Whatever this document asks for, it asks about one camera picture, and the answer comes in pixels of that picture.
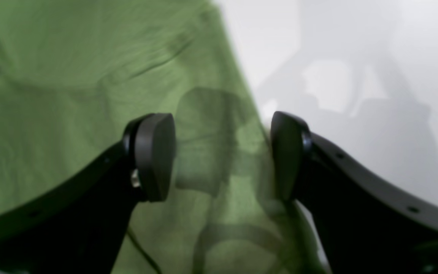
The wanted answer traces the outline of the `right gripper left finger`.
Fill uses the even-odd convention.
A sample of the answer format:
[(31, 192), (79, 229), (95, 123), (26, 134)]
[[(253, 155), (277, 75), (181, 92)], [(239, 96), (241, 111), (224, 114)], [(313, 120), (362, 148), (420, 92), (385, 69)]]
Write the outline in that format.
[(75, 176), (0, 215), (0, 271), (109, 274), (136, 205), (167, 199), (175, 151), (172, 114), (130, 121)]

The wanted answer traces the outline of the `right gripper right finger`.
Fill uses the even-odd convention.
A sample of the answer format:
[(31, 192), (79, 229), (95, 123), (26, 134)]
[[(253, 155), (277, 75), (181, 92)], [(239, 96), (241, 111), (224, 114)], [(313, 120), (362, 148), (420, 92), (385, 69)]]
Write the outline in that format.
[(386, 182), (298, 116), (270, 128), (278, 198), (311, 213), (334, 274), (438, 274), (438, 206)]

